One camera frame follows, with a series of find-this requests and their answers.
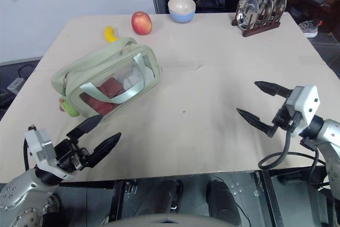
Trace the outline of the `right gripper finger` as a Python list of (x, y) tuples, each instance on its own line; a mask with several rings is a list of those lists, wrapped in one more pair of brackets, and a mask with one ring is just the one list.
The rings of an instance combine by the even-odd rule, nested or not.
[(271, 96), (279, 95), (284, 98), (289, 98), (292, 91), (276, 83), (266, 81), (255, 81), (254, 84), (264, 93)]
[(256, 129), (265, 133), (268, 137), (273, 137), (276, 129), (274, 126), (269, 126), (260, 121), (258, 116), (253, 115), (252, 113), (242, 110), (240, 108), (236, 108), (237, 112), (250, 124), (251, 126), (255, 127)]

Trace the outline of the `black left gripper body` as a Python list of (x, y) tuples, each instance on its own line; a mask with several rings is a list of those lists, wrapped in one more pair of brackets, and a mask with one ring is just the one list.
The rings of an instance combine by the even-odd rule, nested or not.
[(77, 142), (70, 139), (64, 139), (55, 147), (56, 159), (58, 166), (66, 172), (81, 171), (85, 168), (89, 152), (80, 148)]

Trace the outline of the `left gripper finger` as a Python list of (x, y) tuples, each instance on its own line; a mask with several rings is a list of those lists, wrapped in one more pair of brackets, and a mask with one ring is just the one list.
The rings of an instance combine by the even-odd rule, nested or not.
[(72, 129), (66, 136), (72, 141), (78, 141), (84, 134), (92, 131), (101, 122), (102, 118), (102, 115), (92, 116)]
[(100, 143), (87, 158), (87, 167), (94, 168), (117, 145), (122, 133), (119, 132)]

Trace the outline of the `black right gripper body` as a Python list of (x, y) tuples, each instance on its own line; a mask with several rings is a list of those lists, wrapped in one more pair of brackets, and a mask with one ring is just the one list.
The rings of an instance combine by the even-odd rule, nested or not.
[(285, 101), (272, 120), (271, 133), (275, 133), (278, 128), (293, 133), (300, 121), (301, 112), (293, 110), (291, 114)]

